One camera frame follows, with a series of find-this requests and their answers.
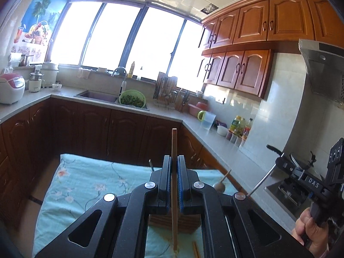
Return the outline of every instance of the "countertop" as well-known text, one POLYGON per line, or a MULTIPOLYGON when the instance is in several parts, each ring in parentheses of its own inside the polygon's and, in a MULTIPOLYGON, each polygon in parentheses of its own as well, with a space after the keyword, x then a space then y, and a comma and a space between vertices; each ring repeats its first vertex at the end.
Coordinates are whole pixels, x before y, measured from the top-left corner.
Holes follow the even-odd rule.
MULTIPOLYGON (((146 116, 173 120, 181 122, 200 142, 201 144, 223 165, 226 169, 231 169, 231 175, 246 190, 250 191, 263 178, 265 172, 255 162, 250 160, 237 146, 216 133, 215 129, 209 131, 200 127, 200 121, 188 113, 180 113, 173 109, 157 107, 153 101, 147 101, 149 111, 134 109, 118 104, 95 101, 92 99, 75 97, 83 92, 83 89, 62 87, 60 91, 53 91, 51 88, 44 88, 37 93, 25 91, 23 98, 12 105, 0 105, 0 124, 21 112, 22 110, 46 100, 50 97, 64 99, 75 102, 92 104, 95 106, 107 107, 111 109, 128 111, 146 116)), ((269 194, 264 187, 271 185, 281 178, 269 177, 252 198, 256 203, 268 213, 278 224, 290 232, 295 225, 294 220, 287 214, 269 194)))

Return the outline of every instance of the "stainless steel range hood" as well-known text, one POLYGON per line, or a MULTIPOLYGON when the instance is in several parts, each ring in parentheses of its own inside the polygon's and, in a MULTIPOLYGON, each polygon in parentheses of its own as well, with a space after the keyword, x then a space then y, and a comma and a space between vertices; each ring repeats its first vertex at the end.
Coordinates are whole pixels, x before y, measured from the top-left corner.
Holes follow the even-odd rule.
POLYGON ((344 49, 314 40, 299 40, 312 91, 344 102, 344 49))

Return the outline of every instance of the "palm tree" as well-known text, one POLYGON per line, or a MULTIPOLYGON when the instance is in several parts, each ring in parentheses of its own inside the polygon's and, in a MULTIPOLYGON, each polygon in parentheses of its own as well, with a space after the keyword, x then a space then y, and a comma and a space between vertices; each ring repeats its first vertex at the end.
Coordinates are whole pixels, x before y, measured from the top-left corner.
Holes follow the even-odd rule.
POLYGON ((36 2, 32 15, 37 18, 37 24, 39 17, 45 15, 46 9, 50 3, 51 0, 42 0, 41 2, 36 2))

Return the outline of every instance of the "window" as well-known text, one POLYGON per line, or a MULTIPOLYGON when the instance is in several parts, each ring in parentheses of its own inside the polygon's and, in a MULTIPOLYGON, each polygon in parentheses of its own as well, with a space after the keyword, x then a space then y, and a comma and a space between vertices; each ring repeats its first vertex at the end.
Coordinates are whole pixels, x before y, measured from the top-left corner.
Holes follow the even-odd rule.
POLYGON ((71 5, 56 36, 52 61, 79 65, 85 40, 100 6, 100 2, 76 2, 71 5))
POLYGON ((184 19, 169 12, 149 8, 135 38, 127 61, 130 70, 135 61, 134 75, 156 80, 166 72, 184 19))
POLYGON ((83 65, 114 70, 140 8, 107 4, 88 44, 83 65))
POLYGON ((204 79, 204 71, 197 77, 202 58, 202 51, 197 48, 201 30, 201 25, 186 22, 169 71, 170 77, 178 77, 178 87, 193 92, 201 90, 204 79))

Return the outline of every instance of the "floor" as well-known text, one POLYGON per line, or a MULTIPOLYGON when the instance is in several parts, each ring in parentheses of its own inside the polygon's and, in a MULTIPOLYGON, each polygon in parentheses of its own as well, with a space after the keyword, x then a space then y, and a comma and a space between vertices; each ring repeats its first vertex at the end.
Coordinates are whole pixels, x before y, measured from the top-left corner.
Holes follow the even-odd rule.
MULTIPOLYGON (((37 187, 31 194, 33 197, 43 201, 45 193, 50 186, 51 180, 59 163, 59 158, 55 158, 49 163, 46 170, 43 172, 37 187)), ((19 230, 9 230, 11 240, 22 253, 24 258, 31 258, 32 255, 36 221, 40 208, 41 206, 39 204, 28 200, 19 230)))

